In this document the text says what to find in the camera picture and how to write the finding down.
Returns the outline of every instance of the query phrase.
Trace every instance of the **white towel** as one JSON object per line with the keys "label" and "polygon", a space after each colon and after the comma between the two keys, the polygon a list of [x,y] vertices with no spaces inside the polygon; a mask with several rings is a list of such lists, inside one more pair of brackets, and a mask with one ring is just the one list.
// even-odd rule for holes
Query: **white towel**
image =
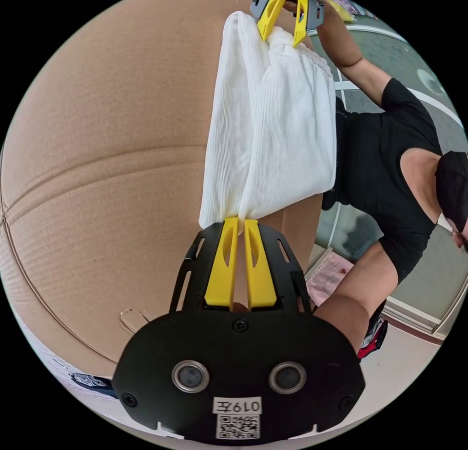
{"label": "white towel", "polygon": [[243,12],[224,25],[199,224],[259,219],[330,190],[335,88],[326,61],[275,27],[267,41]]}

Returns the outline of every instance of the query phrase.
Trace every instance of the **cardboard box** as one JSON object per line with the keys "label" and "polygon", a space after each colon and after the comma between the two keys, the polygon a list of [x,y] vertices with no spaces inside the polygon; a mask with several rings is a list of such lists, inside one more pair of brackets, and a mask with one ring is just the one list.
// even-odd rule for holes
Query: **cardboard box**
{"label": "cardboard box", "polygon": [[[111,377],[132,332],[169,309],[200,229],[224,22],[251,1],[124,0],[60,47],[18,107],[1,157],[2,281],[34,335],[85,373]],[[294,30],[289,12],[278,24]],[[320,205],[262,221],[304,269]]]}

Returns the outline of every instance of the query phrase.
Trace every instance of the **qr code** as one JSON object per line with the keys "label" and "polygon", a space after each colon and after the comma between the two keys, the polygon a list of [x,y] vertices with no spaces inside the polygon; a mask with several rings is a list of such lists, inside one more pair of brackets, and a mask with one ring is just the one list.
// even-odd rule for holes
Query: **qr code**
{"label": "qr code", "polygon": [[216,438],[218,439],[259,439],[260,415],[218,414]]}

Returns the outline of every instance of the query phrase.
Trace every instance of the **sleeve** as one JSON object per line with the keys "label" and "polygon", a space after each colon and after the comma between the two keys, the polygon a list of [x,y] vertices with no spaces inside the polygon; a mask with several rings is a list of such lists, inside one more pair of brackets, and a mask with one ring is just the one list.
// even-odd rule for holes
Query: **sleeve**
{"label": "sleeve", "polygon": [[424,236],[414,233],[386,233],[379,242],[396,269],[398,284],[415,269],[428,246]]}
{"label": "sleeve", "polygon": [[430,143],[440,149],[434,121],[423,103],[406,86],[392,78],[382,94],[382,109],[395,120],[422,133]]}

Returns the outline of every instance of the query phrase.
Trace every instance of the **black t-shirt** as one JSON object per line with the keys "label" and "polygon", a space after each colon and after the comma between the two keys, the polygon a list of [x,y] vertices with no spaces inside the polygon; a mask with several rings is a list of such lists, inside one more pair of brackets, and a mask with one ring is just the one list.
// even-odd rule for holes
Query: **black t-shirt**
{"label": "black t-shirt", "polygon": [[435,224],[424,213],[400,168],[402,154],[422,148],[442,156],[426,108],[392,78],[382,97],[382,113],[351,113],[344,131],[339,201],[372,216],[400,283],[417,265]]}

